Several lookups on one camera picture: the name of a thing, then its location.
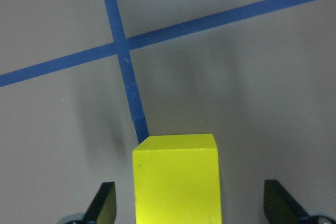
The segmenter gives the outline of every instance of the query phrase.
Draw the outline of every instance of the blue tape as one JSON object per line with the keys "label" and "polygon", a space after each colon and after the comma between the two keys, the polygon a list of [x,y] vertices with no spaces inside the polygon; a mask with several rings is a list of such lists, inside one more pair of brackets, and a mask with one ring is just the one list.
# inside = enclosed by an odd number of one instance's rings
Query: blue tape
{"label": "blue tape", "polygon": [[129,39],[130,49],[137,49],[165,40],[174,39],[184,35],[196,33],[209,28],[237,22],[243,19],[259,16],[277,10],[293,7],[315,0],[264,0],[242,7],[227,10],[221,13],[198,18],[146,34],[134,36]]}
{"label": "blue tape", "polygon": [[117,0],[104,0],[114,42],[118,45],[118,60],[125,85],[127,100],[131,111],[138,142],[143,142],[148,136],[138,85],[135,81],[128,40],[125,37]]}
{"label": "blue tape", "polygon": [[117,52],[118,48],[115,46],[115,43],[110,43],[27,68],[22,68],[10,73],[5,73],[0,75],[0,87],[116,55]]}

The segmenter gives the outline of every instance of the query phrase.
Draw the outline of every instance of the blue line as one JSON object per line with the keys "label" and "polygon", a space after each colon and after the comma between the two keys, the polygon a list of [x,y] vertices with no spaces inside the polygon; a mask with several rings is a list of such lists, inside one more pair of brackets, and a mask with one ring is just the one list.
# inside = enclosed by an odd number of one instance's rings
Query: blue line
{"label": "blue line", "polygon": [[104,2],[109,17],[113,39],[119,47],[119,66],[125,85],[132,121],[134,123],[138,141],[141,143],[149,136],[149,133],[140,100],[138,85],[135,81],[128,40],[125,37],[117,0],[104,0]]}
{"label": "blue line", "polygon": [[0,75],[0,87],[112,56],[117,54],[117,49],[118,48],[115,46],[115,43],[110,43],[27,68],[5,73]]}
{"label": "blue line", "polygon": [[196,33],[316,0],[264,0],[129,38],[130,49]]}

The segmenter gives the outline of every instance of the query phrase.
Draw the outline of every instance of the gray floor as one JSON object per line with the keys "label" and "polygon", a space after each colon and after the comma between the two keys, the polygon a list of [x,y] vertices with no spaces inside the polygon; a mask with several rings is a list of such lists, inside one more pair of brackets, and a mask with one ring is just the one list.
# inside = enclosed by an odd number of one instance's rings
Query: gray floor
{"label": "gray floor", "polygon": [[[118,0],[127,37],[260,0]],[[151,135],[213,133],[223,222],[265,224],[263,181],[336,217],[336,4],[131,52]],[[0,74],[112,42],[103,0],[0,0]],[[115,56],[0,88],[0,223],[62,223],[115,181],[135,223],[137,145]]]}

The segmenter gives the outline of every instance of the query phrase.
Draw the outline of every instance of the yellow block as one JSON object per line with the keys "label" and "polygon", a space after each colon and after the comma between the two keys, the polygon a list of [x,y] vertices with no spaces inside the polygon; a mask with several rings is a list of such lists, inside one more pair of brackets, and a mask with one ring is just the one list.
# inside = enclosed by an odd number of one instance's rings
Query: yellow block
{"label": "yellow block", "polygon": [[211,134],[150,136],[133,151],[137,224],[222,224]]}

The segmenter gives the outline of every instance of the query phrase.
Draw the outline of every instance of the black object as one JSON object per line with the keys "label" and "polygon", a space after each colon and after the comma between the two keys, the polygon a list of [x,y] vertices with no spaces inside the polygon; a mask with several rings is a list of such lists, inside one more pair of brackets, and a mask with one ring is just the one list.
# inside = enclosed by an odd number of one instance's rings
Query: black object
{"label": "black object", "polygon": [[270,224],[336,224],[326,216],[310,216],[277,180],[265,181],[264,213]]}
{"label": "black object", "polygon": [[114,224],[117,215],[115,190],[114,182],[101,184],[83,219],[67,224]]}

